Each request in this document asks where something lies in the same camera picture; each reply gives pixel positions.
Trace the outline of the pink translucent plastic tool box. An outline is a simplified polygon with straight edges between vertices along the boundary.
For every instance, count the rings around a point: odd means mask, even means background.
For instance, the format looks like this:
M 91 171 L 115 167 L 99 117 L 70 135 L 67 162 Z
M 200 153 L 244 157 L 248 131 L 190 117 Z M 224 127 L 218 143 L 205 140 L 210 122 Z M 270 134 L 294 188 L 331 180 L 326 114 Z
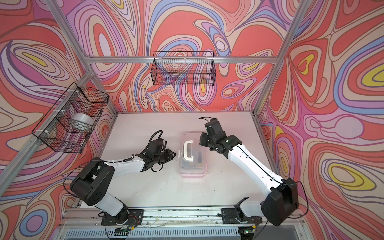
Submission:
M 184 179 L 203 178 L 207 173 L 200 137 L 199 132 L 183 132 L 181 135 L 178 153 L 179 173 Z

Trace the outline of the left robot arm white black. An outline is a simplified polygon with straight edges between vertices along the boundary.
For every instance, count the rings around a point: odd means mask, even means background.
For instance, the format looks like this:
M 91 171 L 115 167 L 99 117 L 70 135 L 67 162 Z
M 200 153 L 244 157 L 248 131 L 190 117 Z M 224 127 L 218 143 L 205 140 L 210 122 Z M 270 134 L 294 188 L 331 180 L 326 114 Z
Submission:
M 113 179 L 128 174 L 153 170 L 172 161 L 176 153 L 167 148 L 163 139 L 150 141 L 139 154 L 126 159 L 103 161 L 93 158 L 72 180 L 70 190 L 87 206 L 96 207 L 114 218 L 127 218 L 127 206 L 108 192 Z

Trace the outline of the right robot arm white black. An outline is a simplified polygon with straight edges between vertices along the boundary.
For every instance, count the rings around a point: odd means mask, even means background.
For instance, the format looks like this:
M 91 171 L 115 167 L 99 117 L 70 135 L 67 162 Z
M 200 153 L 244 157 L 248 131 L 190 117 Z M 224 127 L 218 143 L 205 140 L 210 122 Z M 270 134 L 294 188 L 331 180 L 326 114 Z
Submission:
M 298 184 L 284 179 L 261 163 L 236 136 L 227 136 L 218 119 L 210 118 L 201 134 L 200 146 L 223 155 L 240 167 L 258 186 L 264 198 L 245 197 L 235 205 L 240 222 L 245 218 L 265 217 L 278 227 L 299 208 Z

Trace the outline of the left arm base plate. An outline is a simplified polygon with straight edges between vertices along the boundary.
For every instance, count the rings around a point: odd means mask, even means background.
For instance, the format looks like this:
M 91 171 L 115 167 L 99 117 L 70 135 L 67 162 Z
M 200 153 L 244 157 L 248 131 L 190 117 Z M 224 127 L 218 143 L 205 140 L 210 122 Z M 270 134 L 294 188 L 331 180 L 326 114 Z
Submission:
M 136 227 L 142 224 L 144 216 L 143 209 L 122 210 L 116 216 L 111 216 L 108 213 L 101 212 L 98 217 L 102 218 L 102 226 L 128 226 Z

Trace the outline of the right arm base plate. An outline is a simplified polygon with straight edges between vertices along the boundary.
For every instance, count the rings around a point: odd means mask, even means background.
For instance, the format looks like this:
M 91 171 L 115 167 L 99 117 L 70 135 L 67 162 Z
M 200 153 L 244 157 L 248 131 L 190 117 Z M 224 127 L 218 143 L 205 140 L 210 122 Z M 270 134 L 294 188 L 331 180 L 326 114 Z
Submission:
M 224 224 L 253 224 L 258 226 L 263 223 L 261 217 L 247 217 L 239 208 L 222 208 L 218 217 L 222 218 Z

